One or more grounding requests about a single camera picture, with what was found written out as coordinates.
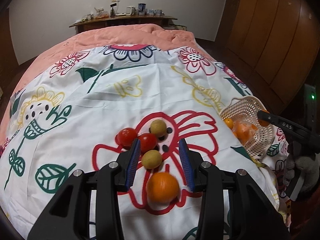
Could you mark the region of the grey gloved right hand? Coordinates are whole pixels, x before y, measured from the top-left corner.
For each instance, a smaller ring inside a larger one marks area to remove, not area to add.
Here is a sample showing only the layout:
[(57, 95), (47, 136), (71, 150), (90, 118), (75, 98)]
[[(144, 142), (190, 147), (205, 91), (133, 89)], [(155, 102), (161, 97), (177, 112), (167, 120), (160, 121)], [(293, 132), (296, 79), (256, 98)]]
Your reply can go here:
[(284, 185), (290, 185), (291, 181), (301, 174), (304, 174), (304, 181), (300, 191), (310, 191), (319, 180), (319, 154), (314, 154), (312, 157), (302, 155), (294, 157), (290, 154), (287, 157), (283, 175)]

